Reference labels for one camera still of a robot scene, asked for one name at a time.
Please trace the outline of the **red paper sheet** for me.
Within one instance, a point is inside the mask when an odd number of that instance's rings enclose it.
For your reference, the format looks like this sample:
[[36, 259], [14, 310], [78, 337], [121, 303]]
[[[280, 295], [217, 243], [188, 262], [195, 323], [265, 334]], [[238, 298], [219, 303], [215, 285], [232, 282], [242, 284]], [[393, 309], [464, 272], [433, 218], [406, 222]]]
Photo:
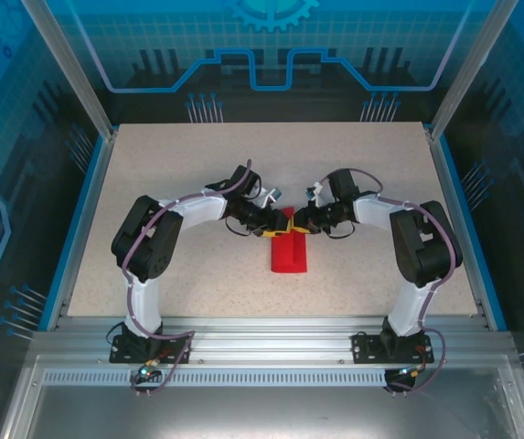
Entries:
[[306, 273], [306, 235], [299, 231], [271, 239], [271, 270], [274, 273]]

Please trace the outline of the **steel sheet panel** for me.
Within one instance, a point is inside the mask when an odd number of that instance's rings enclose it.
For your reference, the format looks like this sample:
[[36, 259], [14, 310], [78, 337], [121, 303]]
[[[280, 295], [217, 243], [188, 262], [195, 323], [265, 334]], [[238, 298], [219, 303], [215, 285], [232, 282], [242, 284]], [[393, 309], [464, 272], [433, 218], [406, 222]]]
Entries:
[[48, 386], [22, 370], [0, 439], [524, 439], [524, 377], [446, 369], [426, 389]]

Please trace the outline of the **wide aluminium crossbeam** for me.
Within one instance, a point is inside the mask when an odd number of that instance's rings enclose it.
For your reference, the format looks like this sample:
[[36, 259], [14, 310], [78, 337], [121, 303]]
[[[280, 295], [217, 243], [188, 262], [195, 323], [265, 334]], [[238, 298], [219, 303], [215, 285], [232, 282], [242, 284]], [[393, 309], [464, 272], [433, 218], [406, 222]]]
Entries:
[[[34, 334], [27, 362], [59, 367], [98, 367], [108, 361], [108, 317], [62, 317], [57, 329]], [[426, 323], [444, 335], [433, 351], [446, 352], [453, 369], [497, 368], [515, 362], [508, 332], [492, 331], [482, 316], [432, 316]], [[352, 363], [350, 338], [377, 334], [379, 316], [167, 317], [167, 334], [195, 331], [190, 362], [202, 367], [327, 367]]]

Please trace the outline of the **small circuit board with LED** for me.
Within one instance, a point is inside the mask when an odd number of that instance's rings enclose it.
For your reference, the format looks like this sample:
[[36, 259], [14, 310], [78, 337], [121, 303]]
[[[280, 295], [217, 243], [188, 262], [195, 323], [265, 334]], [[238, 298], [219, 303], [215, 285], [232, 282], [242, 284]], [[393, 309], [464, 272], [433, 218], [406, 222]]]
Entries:
[[399, 369], [396, 373], [396, 377], [399, 378], [400, 380], [415, 379], [424, 371], [426, 371], [425, 363], [411, 365], [411, 366], [407, 366], [407, 367]]
[[148, 382], [161, 375], [161, 371], [152, 364], [145, 364], [139, 368], [139, 370], [133, 376], [133, 384], [141, 384]]

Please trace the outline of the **aluminium side rail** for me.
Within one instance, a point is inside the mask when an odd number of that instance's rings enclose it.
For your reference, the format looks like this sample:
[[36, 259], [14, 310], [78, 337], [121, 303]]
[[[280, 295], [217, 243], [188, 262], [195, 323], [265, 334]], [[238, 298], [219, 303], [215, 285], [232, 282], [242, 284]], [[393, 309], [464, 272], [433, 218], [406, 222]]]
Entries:
[[464, 257], [464, 267], [472, 294], [478, 302], [479, 313], [484, 315], [487, 326], [494, 331], [507, 331], [497, 291], [487, 266], [480, 240], [469, 211], [461, 179], [445, 137], [434, 138], [432, 126], [423, 125], [439, 182], [453, 223], [454, 233]]
[[63, 306], [74, 291], [117, 133], [118, 130], [115, 130], [110, 140], [104, 140], [100, 136], [94, 147], [57, 269], [48, 290], [47, 302], [37, 327], [38, 331], [47, 332], [55, 329]]

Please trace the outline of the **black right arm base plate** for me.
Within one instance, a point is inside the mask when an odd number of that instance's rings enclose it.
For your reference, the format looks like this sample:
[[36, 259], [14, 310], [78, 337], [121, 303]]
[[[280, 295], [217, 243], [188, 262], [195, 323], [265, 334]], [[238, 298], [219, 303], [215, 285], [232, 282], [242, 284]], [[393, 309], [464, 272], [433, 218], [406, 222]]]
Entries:
[[358, 332], [350, 338], [355, 364], [432, 364], [430, 338], [423, 332], [408, 337]]

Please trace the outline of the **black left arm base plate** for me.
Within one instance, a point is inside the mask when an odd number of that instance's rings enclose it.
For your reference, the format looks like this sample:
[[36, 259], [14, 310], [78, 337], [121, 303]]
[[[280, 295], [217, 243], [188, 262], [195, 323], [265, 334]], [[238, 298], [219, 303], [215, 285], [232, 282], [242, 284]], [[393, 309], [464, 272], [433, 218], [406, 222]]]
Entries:
[[113, 364], [144, 364], [157, 359], [161, 364], [173, 364], [180, 358], [181, 364], [188, 363], [190, 348], [181, 354], [188, 337], [171, 340], [138, 337], [135, 334], [115, 336], [109, 361]]

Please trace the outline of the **aluminium frame post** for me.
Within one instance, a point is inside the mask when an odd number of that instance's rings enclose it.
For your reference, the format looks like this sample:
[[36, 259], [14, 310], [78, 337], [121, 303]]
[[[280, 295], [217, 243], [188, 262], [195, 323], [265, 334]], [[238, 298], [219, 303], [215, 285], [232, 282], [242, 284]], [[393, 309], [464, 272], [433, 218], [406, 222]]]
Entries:
[[106, 141], [112, 140], [114, 134], [112, 123], [46, 0], [20, 1], [98, 134]]
[[496, 0], [494, 3], [432, 120], [429, 128], [429, 138], [432, 142], [440, 141], [441, 135], [453, 118], [477, 73], [486, 62], [518, 2], [519, 0]]

